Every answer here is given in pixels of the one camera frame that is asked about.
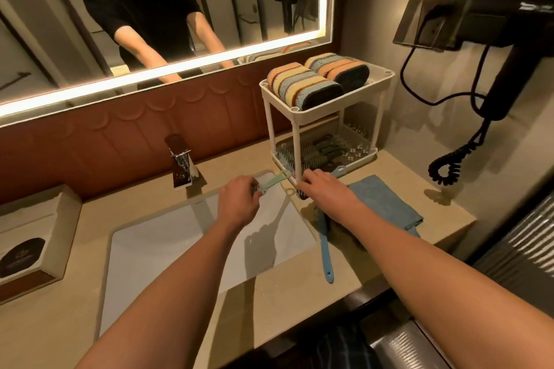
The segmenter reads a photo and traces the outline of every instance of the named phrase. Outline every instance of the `tissue box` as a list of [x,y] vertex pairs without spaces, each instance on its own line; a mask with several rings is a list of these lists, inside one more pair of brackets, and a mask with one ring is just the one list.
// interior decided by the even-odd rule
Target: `tissue box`
[[60,186],[0,206],[0,304],[63,278],[81,204]]

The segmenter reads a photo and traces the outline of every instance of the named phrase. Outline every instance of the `white sink basin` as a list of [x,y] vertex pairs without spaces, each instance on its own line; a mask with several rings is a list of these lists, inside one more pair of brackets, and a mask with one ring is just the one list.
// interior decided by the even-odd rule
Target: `white sink basin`
[[[259,182],[272,172],[257,176]],[[190,201],[114,233],[107,269],[100,335],[165,268],[208,231],[218,192]],[[260,210],[234,242],[219,285],[226,291],[300,254],[316,243],[281,184],[260,199]]]

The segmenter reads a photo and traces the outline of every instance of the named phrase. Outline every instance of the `faucet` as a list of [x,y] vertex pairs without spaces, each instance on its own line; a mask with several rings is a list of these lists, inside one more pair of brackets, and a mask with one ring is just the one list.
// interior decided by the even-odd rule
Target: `faucet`
[[200,178],[198,168],[190,159],[190,149],[180,134],[166,137],[166,145],[173,156],[173,188],[188,187]]

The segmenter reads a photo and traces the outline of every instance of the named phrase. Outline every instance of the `illuminated mirror frame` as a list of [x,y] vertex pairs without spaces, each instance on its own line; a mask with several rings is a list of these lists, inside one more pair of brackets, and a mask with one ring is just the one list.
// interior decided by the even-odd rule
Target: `illuminated mirror frame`
[[[264,41],[258,44],[253,44],[251,46],[239,47],[221,53],[209,54],[207,56],[188,59],[182,62],[171,63],[170,65],[164,65],[154,69],[146,69],[140,72],[134,72],[119,77],[98,80],[96,82],[86,83],[84,85],[74,86],[72,88],[60,89],[51,93],[11,101],[0,105],[0,119],[4,119],[7,116],[13,114],[23,113],[37,108],[53,106],[54,104],[86,97],[88,95],[100,94],[102,92],[134,85],[146,80],[157,79],[173,73],[179,73],[199,67],[204,67],[207,65],[213,65],[215,63],[221,63],[226,60],[233,60],[238,57],[248,56],[250,54],[274,50],[276,48],[286,47],[292,44],[298,44],[316,38],[321,38],[325,36],[330,37],[332,32],[333,19],[332,4],[329,7],[331,9],[328,10],[328,0],[319,0],[319,29],[315,31],[294,34],[272,41]],[[14,124],[18,121],[24,121],[26,119],[29,119],[29,117],[23,118],[22,120],[16,119],[15,121],[11,123],[5,123],[4,125]]]

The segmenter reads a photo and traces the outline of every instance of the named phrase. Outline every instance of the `countertop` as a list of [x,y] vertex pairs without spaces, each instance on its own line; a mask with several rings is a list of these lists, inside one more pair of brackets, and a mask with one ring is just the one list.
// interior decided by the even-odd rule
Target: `countertop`
[[[240,174],[278,172],[269,141],[213,158],[198,165],[207,185],[204,193]],[[377,174],[423,217],[421,238],[441,247],[461,235],[475,218],[386,151],[341,178],[345,184]],[[313,204],[283,187],[310,224]],[[83,205],[63,280],[0,306],[0,356],[3,367],[73,368],[97,335],[102,285],[110,234],[122,226],[159,213],[187,199],[165,175]],[[335,282],[322,271],[319,243],[294,258],[218,296],[195,368],[217,368],[299,324],[351,294],[380,271],[350,237],[330,237]]]

